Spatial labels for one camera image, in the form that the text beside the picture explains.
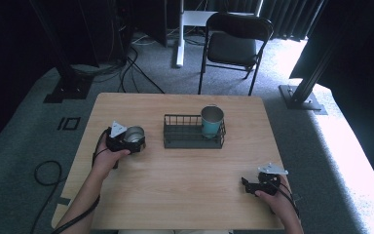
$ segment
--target green cup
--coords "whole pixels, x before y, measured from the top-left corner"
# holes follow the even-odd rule
[[[223,110],[217,105],[208,105],[202,109],[202,134],[206,138],[213,138],[220,129],[221,121],[224,118]]]

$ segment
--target hand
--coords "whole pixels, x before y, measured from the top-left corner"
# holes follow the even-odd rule
[[[103,135],[101,143],[96,150],[97,156],[95,157],[95,161],[93,162],[92,169],[92,174],[96,174],[101,179],[106,179],[108,177],[109,172],[119,159],[130,154],[130,151],[127,149],[112,152],[111,150],[107,149],[105,140],[106,134]]]
[[[287,182],[282,175],[280,175],[280,181],[287,187]],[[280,185],[280,189],[290,197],[290,192],[283,185]],[[297,216],[293,205],[283,196],[283,194],[278,191],[274,196],[272,196],[260,190],[256,191],[255,194],[262,201],[267,203],[272,211],[280,218],[284,225],[284,229],[286,229],[286,233],[303,233],[299,217]]]

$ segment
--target black chair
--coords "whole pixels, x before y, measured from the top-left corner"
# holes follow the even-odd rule
[[[268,19],[229,13],[215,13],[206,22],[206,41],[200,73],[199,95],[202,92],[203,74],[206,66],[246,71],[247,79],[254,67],[251,96],[263,50],[273,34]],[[257,49],[256,41],[261,46]]]

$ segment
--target black wire basket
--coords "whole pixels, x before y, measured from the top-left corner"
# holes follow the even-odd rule
[[[221,121],[214,137],[205,137],[202,133],[201,115],[164,116],[165,148],[221,148],[225,135],[224,120]]]

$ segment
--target gray carpet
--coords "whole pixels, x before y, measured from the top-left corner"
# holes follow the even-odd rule
[[[203,42],[201,37],[188,39]],[[305,233],[374,233],[374,173],[331,92],[320,86],[314,89],[327,115],[289,110],[281,98],[278,85],[299,82],[288,78],[304,45],[305,42],[271,41],[253,95],[264,100],[280,156],[290,172],[292,190],[302,197],[297,205]],[[187,43],[181,68],[175,67],[176,43],[172,40],[167,48],[149,40],[137,41],[133,47],[137,50],[135,63],[165,93],[197,93],[203,47]],[[129,56],[135,59],[135,52],[131,51]],[[98,71],[84,65],[75,67]],[[53,186],[43,186],[35,180],[37,165],[56,160],[62,166],[60,177],[68,175],[96,96],[123,91],[120,74],[125,67],[119,71],[96,76],[86,99],[66,99],[62,103],[43,103],[59,79],[55,69],[36,82],[0,135],[0,233],[30,232],[53,190]],[[242,72],[209,68],[202,94],[246,96],[250,80],[240,77]],[[128,93],[159,93],[148,79],[129,69],[124,89]],[[341,140],[345,143],[342,147],[338,144]],[[48,164],[38,174],[50,183],[57,180],[58,170],[55,164]],[[43,211],[34,233],[52,231],[51,219],[62,186],[63,183]],[[235,233],[283,232],[237,230]]]

